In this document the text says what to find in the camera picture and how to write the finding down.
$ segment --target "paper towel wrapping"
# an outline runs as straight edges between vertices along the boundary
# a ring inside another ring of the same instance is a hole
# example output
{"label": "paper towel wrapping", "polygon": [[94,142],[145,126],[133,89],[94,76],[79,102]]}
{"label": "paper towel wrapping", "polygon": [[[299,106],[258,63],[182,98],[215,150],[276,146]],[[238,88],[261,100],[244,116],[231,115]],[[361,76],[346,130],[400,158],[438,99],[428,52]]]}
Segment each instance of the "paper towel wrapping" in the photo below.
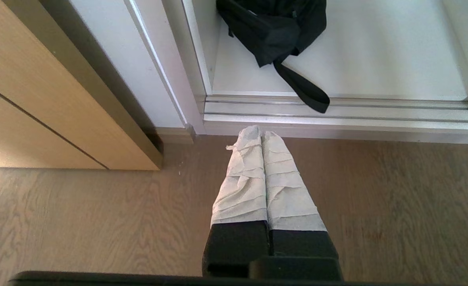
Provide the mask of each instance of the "paper towel wrapping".
{"label": "paper towel wrapping", "polygon": [[212,206],[211,225],[215,223],[267,220],[266,186],[258,126],[239,132],[227,175]]}
{"label": "paper towel wrapping", "polygon": [[262,152],[270,230],[327,230],[283,139],[265,132]]}

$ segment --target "black bag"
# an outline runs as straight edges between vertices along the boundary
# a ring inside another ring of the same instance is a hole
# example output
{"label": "black bag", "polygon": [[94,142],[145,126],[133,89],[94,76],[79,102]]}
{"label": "black bag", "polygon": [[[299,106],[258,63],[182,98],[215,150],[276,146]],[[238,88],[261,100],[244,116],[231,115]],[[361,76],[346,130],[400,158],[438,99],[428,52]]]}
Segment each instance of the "black bag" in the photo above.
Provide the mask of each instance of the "black bag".
{"label": "black bag", "polygon": [[325,113],[327,94],[281,63],[297,56],[326,29],[326,0],[216,0],[232,33],[254,54],[259,67],[278,74],[309,107]]}

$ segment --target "wooden cabinet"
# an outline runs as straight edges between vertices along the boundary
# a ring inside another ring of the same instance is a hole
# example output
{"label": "wooden cabinet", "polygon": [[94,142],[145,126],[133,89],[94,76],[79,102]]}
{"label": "wooden cabinet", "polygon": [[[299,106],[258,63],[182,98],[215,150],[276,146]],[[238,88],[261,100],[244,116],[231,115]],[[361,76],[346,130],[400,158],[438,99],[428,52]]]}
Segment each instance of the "wooden cabinet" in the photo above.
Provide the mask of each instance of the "wooden cabinet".
{"label": "wooden cabinet", "polygon": [[[0,0],[0,100],[0,140],[25,144],[6,150],[1,144],[0,166],[161,166],[161,154],[37,0]],[[16,122],[14,114],[27,117]],[[23,152],[33,141],[45,153]],[[27,161],[3,160],[8,152]]]}

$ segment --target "black strap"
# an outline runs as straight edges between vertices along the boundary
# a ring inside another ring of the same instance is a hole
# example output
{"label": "black strap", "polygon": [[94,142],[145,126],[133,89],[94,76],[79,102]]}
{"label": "black strap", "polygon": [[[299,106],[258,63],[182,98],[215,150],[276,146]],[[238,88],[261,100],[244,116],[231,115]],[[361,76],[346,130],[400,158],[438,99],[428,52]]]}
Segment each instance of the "black strap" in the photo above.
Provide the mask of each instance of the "black strap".
{"label": "black strap", "polygon": [[278,74],[290,85],[297,93],[297,96],[299,96],[306,105],[317,112],[326,112],[330,100],[322,89],[300,76],[298,73],[282,65],[279,60],[274,61],[273,65]]}

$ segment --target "wooden floor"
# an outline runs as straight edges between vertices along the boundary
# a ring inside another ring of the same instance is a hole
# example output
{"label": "wooden floor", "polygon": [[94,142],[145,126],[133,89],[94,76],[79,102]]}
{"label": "wooden floor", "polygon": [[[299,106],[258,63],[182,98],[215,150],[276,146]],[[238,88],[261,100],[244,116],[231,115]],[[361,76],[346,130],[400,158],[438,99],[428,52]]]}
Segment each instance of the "wooden floor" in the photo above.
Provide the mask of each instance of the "wooden floor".
{"label": "wooden floor", "polygon": [[[161,172],[0,169],[0,285],[23,270],[200,275],[234,137]],[[468,284],[468,145],[286,139],[346,280]]]}

